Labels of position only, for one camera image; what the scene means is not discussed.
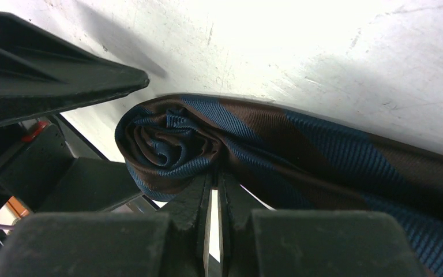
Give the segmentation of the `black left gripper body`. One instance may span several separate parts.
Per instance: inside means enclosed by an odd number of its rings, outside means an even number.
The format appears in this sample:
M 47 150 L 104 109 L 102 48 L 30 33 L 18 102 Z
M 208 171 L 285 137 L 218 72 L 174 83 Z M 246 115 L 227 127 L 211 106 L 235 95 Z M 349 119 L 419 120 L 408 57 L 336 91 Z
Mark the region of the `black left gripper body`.
M 111 211 L 141 195 L 125 164 L 108 160 L 61 117 L 0 127 L 0 209 Z

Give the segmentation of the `blue brown striped tie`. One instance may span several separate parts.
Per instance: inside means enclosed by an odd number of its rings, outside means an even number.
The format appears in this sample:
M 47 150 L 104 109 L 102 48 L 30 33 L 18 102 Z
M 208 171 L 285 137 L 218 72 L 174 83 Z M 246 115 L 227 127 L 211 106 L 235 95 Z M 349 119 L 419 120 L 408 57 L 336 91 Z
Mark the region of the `blue brown striped tie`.
M 187 94 L 132 107 L 115 142 L 152 200 L 223 169 L 273 208 L 386 212 L 428 274 L 443 276 L 443 155 L 281 107 Z

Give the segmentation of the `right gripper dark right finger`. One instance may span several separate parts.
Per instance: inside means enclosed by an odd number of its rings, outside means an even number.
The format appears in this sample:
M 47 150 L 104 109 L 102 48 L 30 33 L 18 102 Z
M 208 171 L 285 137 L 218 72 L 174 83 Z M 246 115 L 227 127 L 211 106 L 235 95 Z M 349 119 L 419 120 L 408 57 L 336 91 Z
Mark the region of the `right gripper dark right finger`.
M 217 177 L 223 276 L 425 276 L 404 230 L 366 211 L 265 208 Z

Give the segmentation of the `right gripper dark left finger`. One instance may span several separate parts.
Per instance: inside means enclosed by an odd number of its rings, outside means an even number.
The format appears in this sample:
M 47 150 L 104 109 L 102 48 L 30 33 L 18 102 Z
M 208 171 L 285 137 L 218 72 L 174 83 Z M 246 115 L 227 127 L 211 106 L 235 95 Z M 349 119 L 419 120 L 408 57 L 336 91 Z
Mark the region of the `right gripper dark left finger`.
M 16 225 L 0 276 L 206 276 L 213 176 L 147 214 L 42 213 Z

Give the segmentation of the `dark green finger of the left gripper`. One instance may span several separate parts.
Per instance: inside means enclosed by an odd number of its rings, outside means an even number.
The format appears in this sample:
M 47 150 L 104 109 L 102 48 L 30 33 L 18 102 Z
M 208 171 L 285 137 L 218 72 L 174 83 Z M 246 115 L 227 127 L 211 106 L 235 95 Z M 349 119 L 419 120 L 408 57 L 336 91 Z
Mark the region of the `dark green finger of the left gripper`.
M 148 84 L 143 70 L 0 12 L 0 127 L 122 98 Z

